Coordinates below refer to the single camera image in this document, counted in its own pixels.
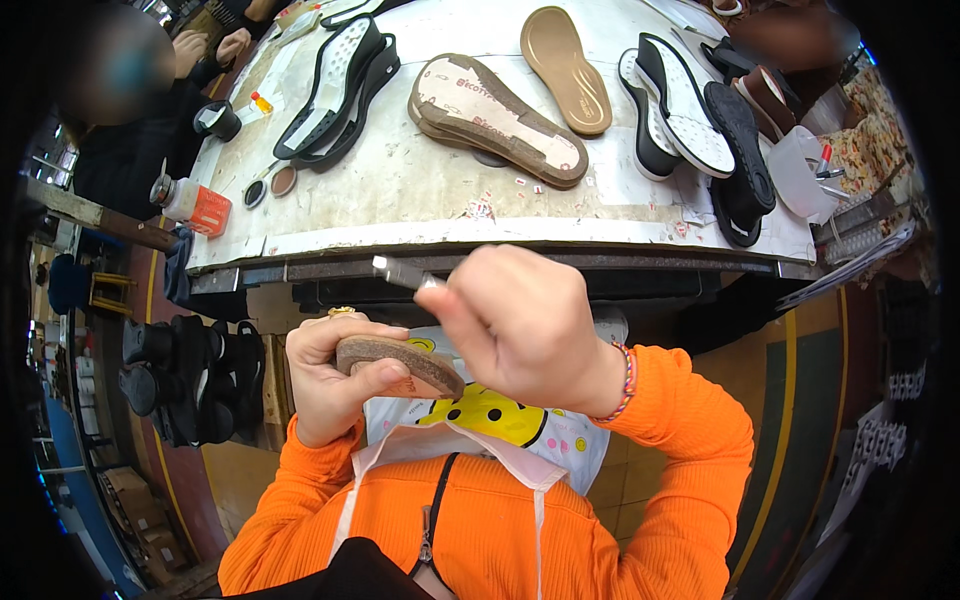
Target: black jacket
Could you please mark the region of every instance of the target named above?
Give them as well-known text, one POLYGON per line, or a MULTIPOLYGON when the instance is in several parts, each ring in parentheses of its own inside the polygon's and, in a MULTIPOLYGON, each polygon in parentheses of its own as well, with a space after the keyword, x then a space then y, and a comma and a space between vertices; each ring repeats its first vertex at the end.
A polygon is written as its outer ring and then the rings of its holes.
POLYGON ((193 117, 210 101, 201 90, 224 71, 213 60, 198 62, 186 79, 174 81, 150 114, 88 133, 74 166, 74 192, 134 219, 160 214, 160 207, 150 204, 150 188, 165 157, 170 177, 190 175, 204 139, 194 131, 193 117))

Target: glue bottle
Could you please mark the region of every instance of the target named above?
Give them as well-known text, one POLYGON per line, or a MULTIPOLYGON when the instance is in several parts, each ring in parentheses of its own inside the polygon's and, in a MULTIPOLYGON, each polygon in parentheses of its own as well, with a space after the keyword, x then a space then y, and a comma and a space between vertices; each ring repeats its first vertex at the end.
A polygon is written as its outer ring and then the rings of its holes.
POLYGON ((270 104, 266 101, 266 99, 260 96, 260 92, 255 91, 250 95, 250 98, 256 102, 256 107, 259 108, 264 114, 270 114, 274 111, 274 105, 270 104))
POLYGON ((222 235, 233 203, 190 178, 173 180, 167 175, 166 166, 164 159, 160 177, 150 190, 150 202, 162 206, 166 218, 183 223, 197 233, 206 237, 222 235))

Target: small yellow bottle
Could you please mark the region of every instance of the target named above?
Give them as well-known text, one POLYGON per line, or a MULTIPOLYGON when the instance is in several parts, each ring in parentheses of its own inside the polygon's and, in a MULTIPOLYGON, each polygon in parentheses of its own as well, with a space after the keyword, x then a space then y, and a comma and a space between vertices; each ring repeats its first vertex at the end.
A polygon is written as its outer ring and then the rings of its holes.
POLYGON ((264 114, 270 114, 274 111, 274 105, 267 102, 264 98, 260 96, 259 92, 254 92, 250 95, 251 100, 256 102, 256 107, 263 111, 264 114))

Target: colorful bracelet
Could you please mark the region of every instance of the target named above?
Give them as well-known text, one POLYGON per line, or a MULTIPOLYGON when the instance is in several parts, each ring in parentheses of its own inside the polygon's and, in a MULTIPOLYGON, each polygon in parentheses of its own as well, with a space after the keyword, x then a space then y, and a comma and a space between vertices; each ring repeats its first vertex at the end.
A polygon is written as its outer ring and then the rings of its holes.
POLYGON ((609 423, 619 417, 620 413, 623 412, 623 409, 627 408, 627 404, 630 403, 631 398, 633 398, 636 393, 636 357, 630 352, 629 348, 619 342, 611 342, 611 345, 623 352, 624 358, 627 359, 627 380, 623 384, 623 399, 620 400, 620 406, 618 406, 609 417, 594 419, 594 421, 598 423, 609 423))

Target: workbench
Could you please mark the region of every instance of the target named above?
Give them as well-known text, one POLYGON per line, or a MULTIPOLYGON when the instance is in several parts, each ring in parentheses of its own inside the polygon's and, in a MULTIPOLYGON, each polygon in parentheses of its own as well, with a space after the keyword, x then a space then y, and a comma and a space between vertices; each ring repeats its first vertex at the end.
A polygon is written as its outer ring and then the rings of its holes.
POLYGON ((275 110, 245 123, 229 143, 204 141, 192 178, 233 201, 227 231, 197 236, 187 269, 194 293, 271 281, 368 276, 370 256, 408 256, 449 270, 483 243, 523 243, 584 269, 681 269, 815 278, 816 255, 804 219, 782 202, 763 218, 759 241, 743 250, 723 237, 708 178, 685 164, 662 182, 635 167, 636 111, 617 77, 621 54, 640 32, 669 40, 698 83, 714 79, 676 37, 675 27, 640 0, 559 2, 573 19, 586 58, 612 104, 612 126, 584 139, 590 165, 572 189, 541 184, 512 165, 481 164, 467 147, 438 142, 407 115, 413 81, 427 60, 447 52, 478 58, 524 102, 562 124, 547 87, 520 53, 520 29, 541 0, 415 0, 376 18, 396 35, 402 66, 370 106, 363 134, 323 173, 301 168, 294 190, 249 210, 243 189, 275 159, 276 141, 305 104, 317 51, 332 35, 319 28, 282 48, 276 25, 237 76, 229 98, 252 117, 250 94, 275 110), (541 185, 541 193, 534 186, 541 185), (486 200, 492 215, 471 212, 486 200))

